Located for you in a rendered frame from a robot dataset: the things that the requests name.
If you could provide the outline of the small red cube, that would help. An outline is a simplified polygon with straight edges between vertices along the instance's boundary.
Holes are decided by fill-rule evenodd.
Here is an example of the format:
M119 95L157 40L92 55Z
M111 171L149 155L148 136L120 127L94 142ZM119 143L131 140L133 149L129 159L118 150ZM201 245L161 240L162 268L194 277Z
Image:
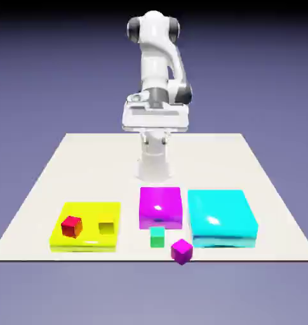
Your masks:
M62 235L65 237L77 238L83 230L82 219L75 216L68 216L61 223Z

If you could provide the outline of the small yellow cube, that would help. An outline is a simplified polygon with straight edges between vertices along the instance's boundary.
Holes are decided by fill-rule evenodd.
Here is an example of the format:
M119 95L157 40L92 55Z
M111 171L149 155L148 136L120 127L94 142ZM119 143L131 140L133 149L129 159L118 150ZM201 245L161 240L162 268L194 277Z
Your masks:
M100 222L98 228L101 235L113 235L115 232L113 222Z

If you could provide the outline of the small green cube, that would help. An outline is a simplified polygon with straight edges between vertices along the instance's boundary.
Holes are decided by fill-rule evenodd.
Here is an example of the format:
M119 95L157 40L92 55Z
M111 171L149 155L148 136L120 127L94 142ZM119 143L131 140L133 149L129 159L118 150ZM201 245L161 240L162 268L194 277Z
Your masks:
M150 246L151 248L163 248L165 243L165 228L150 228Z

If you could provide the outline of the large cyan box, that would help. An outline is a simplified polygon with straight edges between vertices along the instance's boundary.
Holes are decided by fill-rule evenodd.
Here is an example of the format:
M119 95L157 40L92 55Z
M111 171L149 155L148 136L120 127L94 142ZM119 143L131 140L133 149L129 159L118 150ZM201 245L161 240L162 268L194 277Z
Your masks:
M187 192L195 248L253 248L258 223L242 190Z

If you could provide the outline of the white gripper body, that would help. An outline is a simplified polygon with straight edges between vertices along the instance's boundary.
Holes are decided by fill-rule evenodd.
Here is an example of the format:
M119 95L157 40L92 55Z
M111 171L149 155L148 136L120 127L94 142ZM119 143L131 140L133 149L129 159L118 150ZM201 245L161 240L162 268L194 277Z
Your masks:
M150 108L149 102L126 102L122 127L125 131L142 132L165 130L184 132L189 127L189 107L163 102L162 108Z

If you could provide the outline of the large magenta box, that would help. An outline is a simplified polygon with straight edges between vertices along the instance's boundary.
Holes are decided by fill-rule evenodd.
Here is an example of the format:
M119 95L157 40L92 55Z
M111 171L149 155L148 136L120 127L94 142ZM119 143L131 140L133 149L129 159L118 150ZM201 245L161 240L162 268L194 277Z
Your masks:
M183 207L179 187L141 187L139 228L182 229Z

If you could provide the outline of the large yellow box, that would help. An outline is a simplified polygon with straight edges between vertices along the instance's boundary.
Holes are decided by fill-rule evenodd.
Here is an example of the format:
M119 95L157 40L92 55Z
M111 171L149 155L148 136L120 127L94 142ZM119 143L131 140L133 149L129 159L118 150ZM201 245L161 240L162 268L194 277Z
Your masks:
M49 239L52 252L114 252L117 246L120 202L67 202L64 204ZM82 219L83 230L77 238L62 235L61 223L68 217ZM98 224L113 222L114 234L101 235Z

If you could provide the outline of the small magenta cube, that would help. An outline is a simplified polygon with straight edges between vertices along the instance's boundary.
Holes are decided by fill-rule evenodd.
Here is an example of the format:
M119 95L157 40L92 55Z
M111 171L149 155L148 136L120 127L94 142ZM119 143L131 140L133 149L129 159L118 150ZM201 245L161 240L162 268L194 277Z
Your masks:
M193 245L185 239L179 239L171 245L171 257L180 265L189 262L193 254Z

